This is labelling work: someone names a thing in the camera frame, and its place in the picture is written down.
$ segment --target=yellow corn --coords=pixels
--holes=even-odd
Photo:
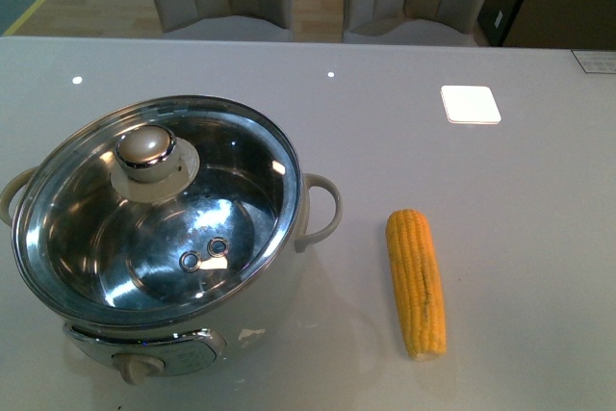
[[[406,350],[415,360],[438,358],[447,349],[445,302],[427,218],[396,211],[385,234]]]

